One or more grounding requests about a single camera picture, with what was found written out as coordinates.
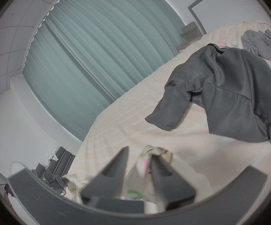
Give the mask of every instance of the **gray towel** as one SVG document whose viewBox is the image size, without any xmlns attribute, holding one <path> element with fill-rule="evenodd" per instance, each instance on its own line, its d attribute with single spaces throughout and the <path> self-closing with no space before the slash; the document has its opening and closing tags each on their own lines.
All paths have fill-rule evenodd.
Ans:
<svg viewBox="0 0 271 225">
<path fill-rule="evenodd" d="M 271 32 L 269 29 L 265 33 L 247 30 L 241 36 L 241 41 L 243 49 L 264 59 L 271 60 Z"/>
</svg>

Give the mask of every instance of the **bed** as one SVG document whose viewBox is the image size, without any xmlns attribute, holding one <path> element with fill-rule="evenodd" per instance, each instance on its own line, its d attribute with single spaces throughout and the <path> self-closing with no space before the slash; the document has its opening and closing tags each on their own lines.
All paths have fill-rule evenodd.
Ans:
<svg viewBox="0 0 271 225">
<path fill-rule="evenodd" d="M 268 174 L 268 181 L 254 207 L 271 188 L 271 143 L 246 143 L 209 134 L 203 108 L 190 104 L 178 127 L 164 131 L 145 121 L 162 98 L 173 69 L 208 43 L 236 41 L 248 29 L 271 31 L 271 25 L 255 21 L 224 25 L 183 50 L 106 108 L 94 122 L 68 174 L 79 179 L 95 176 L 116 153 L 129 146 L 128 172 L 146 145 L 178 154 L 193 169 L 206 175 L 214 192 L 238 176 L 247 166 Z M 271 61 L 266 60 L 271 68 Z"/>
</svg>

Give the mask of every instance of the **white cable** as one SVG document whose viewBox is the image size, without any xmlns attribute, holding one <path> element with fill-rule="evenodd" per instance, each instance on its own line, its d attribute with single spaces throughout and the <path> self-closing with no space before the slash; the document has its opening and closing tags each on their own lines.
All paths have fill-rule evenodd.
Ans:
<svg viewBox="0 0 271 225">
<path fill-rule="evenodd" d="M 15 163 L 19 163 L 19 164 L 21 164 L 23 167 L 25 167 L 26 169 L 29 170 L 29 168 L 28 168 L 25 164 L 23 164 L 23 163 L 21 163 L 21 162 L 19 162 L 19 161 L 13 161 L 13 162 L 10 164 L 10 174 L 11 174 L 11 175 L 13 174 L 13 172 L 12 172 L 12 165 L 15 164 Z"/>
</svg>

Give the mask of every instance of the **green curtain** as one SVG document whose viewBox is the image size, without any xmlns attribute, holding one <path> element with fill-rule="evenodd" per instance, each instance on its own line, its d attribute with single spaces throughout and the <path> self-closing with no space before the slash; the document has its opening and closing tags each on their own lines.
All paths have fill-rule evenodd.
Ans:
<svg viewBox="0 0 271 225">
<path fill-rule="evenodd" d="M 101 111 L 178 54 L 183 27 L 165 0 L 60 0 L 34 36 L 23 75 L 83 140 Z"/>
</svg>

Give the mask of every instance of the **gray headboard frame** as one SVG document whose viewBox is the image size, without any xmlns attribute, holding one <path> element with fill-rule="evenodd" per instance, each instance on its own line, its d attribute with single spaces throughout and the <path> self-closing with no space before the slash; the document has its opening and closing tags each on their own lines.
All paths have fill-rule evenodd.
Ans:
<svg viewBox="0 0 271 225">
<path fill-rule="evenodd" d="M 194 18 L 196 19 L 198 25 L 200 26 L 203 35 L 207 34 L 207 32 L 205 31 L 205 28 L 203 27 L 201 21 L 199 20 L 199 18 L 197 17 L 197 15 L 194 13 L 193 11 L 193 7 L 196 6 L 198 3 L 202 2 L 203 0 L 196 0 L 195 2 L 193 2 L 188 9 L 190 10 L 190 12 L 192 13 L 192 15 L 194 16 Z"/>
</svg>

